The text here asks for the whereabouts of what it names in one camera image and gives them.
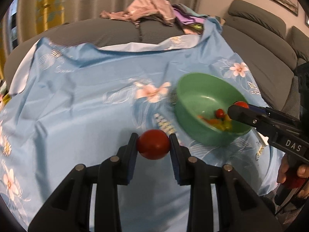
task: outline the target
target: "human hand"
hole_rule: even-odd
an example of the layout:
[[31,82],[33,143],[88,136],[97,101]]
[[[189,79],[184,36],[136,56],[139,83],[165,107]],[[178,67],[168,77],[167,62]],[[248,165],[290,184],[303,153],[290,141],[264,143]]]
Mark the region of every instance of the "human hand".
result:
[[[285,154],[281,160],[281,165],[278,171],[278,183],[284,183],[286,180],[286,172],[289,169],[288,157]],[[301,165],[297,170],[297,175],[300,178],[308,178],[309,177],[309,165]],[[304,186],[304,188],[297,195],[299,198],[307,198],[309,197],[309,182]]]

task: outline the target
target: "cable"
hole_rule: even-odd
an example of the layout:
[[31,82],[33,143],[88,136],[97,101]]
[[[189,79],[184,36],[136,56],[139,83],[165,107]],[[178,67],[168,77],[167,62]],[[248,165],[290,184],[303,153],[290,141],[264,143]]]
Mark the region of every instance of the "cable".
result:
[[306,181],[304,182],[304,184],[300,187],[300,189],[292,196],[292,198],[282,207],[280,208],[279,211],[277,211],[277,213],[275,214],[275,216],[277,216],[291,201],[294,200],[294,198],[300,193],[300,191],[305,187],[305,185],[307,184],[307,182],[309,181],[309,178],[306,179]]

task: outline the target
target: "pile of clothes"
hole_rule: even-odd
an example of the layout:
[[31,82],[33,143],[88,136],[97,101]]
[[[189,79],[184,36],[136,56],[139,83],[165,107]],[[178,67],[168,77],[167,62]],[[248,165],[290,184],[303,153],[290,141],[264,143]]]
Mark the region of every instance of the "pile of clothes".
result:
[[136,27],[139,27],[141,18],[160,21],[169,26],[173,26],[176,22],[185,34],[195,35],[203,33],[204,21],[208,17],[217,19],[221,25],[225,23],[220,17],[201,15],[182,3],[171,5],[167,0],[134,0],[125,11],[116,13],[102,11],[100,17],[131,21]]
[[176,16],[176,22],[179,23],[185,34],[202,34],[204,21],[208,17],[216,18],[221,25],[225,23],[225,20],[220,17],[200,15],[181,3],[173,4],[172,7]]

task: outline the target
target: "light blue bedsheet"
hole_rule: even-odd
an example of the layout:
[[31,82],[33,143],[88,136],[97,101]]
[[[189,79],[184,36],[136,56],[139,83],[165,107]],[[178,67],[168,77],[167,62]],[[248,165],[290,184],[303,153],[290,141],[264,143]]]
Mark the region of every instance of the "light blue bedsheet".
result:
[[[24,89],[0,114],[0,192],[24,228],[76,164],[100,164],[132,132],[153,128],[175,130],[182,145],[208,164],[232,164],[259,194],[276,187],[282,152],[267,146],[261,153],[252,132],[226,148],[205,147],[186,135],[173,114],[171,92],[189,72],[223,78],[249,103],[266,106],[218,28],[206,20],[195,47],[166,51],[63,48],[46,38],[37,43]],[[180,36],[173,43],[184,39],[190,41]],[[186,231],[189,188],[177,185],[169,155],[156,161],[138,155],[133,180],[118,192],[124,232]]]

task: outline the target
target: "red handle grip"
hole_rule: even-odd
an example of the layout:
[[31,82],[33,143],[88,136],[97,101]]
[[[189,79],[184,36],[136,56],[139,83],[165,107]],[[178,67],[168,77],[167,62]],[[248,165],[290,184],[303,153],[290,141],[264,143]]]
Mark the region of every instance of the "red handle grip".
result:
[[295,167],[295,168],[290,168],[286,172],[286,180],[283,183],[283,185],[287,189],[299,188],[305,183],[306,179],[299,178],[297,175],[297,170],[298,170],[298,167]]

